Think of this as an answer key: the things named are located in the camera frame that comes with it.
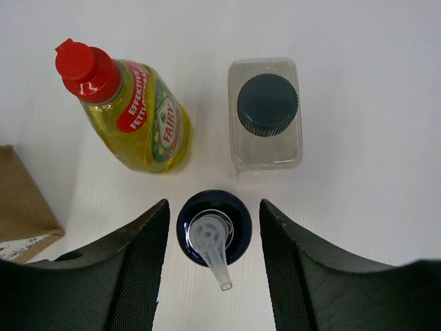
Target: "clear plastic nozzle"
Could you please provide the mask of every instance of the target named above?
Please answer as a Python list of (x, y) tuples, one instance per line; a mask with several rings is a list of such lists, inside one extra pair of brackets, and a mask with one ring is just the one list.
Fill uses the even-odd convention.
[(216, 214), (195, 220), (189, 229), (189, 241), (214, 273), (222, 291), (233, 287), (227, 269), (225, 243), (227, 224)]

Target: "red cap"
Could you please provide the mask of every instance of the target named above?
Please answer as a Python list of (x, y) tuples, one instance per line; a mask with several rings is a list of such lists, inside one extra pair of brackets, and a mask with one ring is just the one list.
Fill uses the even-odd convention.
[(121, 72), (104, 51), (71, 39), (56, 51), (55, 67), (63, 77), (64, 86), (80, 100), (105, 103), (118, 92)]

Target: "green label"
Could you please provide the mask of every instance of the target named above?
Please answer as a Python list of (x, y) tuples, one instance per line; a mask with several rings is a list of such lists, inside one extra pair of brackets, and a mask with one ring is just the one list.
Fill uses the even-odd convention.
[(155, 88), (152, 154), (155, 162), (162, 163), (174, 155), (181, 115), (179, 104), (161, 78), (156, 78)]

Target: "transparent rectangular jar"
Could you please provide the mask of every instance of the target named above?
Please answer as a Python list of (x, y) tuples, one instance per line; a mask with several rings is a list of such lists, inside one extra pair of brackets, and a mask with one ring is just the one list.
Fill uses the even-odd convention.
[[(243, 113), (240, 114), (241, 116), (238, 114), (239, 93), (244, 88), (245, 83), (264, 74), (284, 78), (294, 87), (297, 94), (298, 108), (294, 119), (287, 124), (286, 128), (281, 128), (282, 132), (272, 132), (275, 135), (270, 137), (261, 137), (250, 132), (241, 122), (244, 118)], [(228, 98), (231, 158), (238, 172), (289, 169), (300, 164), (303, 153), (300, 98), (297, 69), (291, 59), (247, 59), (234, 62), (228, 71)], [(270, 114), (278, 112), (277, 107), (267, 107), (265, 110)]]

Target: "lid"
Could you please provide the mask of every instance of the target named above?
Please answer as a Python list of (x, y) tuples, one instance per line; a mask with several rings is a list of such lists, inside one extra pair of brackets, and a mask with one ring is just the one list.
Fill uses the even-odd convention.
[(190, 243), (212, 270), (222, 291), (233, 287), (225, 257), (226, 228), (222, 217), (207, 214), (195, 220), (189, 229)]
[(64, 86), (80, 100), (100, 104), (109, 101), (121, 86), (121, 72), (104, 51), (71, 39), (56, 48), (55, 67)]
[(247, 81), (237, 99), (239, 121), (260, 137), (280, 134), (298, 110), (296, 89), (277, 74), (260, 74)]

